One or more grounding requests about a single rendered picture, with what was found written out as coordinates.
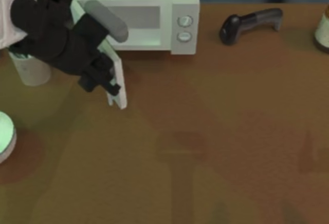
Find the tabletop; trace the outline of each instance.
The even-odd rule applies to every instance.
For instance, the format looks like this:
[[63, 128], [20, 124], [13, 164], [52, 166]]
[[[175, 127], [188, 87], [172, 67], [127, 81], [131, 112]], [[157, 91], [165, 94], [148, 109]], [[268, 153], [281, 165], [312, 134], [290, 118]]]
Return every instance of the tabletop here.
[[[120, 52], [128, 108], [54, 70], [24, 86], [0, 56], [17, 147], [0, 165], [0, 223], [327, 224], [325, 4], [202, 5], [196, 55]], [[224, 46], [231, 14], [280, 7]]]

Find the microwave control panel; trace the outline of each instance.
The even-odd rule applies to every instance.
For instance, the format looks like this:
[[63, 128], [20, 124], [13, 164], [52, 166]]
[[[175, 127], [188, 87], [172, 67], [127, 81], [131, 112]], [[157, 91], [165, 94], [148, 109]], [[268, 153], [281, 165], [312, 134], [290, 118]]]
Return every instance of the microwave control panel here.
[[199, 4], [174, 4], [172, 10], [172, 54], [195, 54]]

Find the white sleeve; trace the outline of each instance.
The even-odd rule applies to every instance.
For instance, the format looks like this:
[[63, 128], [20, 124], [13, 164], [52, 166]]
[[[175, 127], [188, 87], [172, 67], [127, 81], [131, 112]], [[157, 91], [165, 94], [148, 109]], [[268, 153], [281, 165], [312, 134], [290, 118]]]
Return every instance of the white sleeve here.
[[27, 34], [11, 21], [10, 8], [14, 0], [0, 0], [0, 49], [22, 40]]

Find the wooden table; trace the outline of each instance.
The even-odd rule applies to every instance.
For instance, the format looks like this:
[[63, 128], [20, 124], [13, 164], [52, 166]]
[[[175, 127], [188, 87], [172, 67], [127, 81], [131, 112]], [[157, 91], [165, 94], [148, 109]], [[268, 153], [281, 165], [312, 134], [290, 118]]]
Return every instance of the wooden table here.
[[325, 5], [280, 5], [222, 45], [224, 19], [274, 5], [203, 5], [197, 55], [121, 52], [129, 107], [54, 71], [25, 87], [4, 53], [0, 109], [17, 128], [0, 165], [5, 224], [328, 224]]

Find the white bowl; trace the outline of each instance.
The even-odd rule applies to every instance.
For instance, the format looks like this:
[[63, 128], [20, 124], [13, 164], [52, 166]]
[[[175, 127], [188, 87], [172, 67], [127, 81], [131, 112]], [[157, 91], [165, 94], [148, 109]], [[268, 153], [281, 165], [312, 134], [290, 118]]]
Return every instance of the white bowl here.
[[14, 123], [8, 115], [0, 111], [0, 164], [13, 152], [16, 139]]

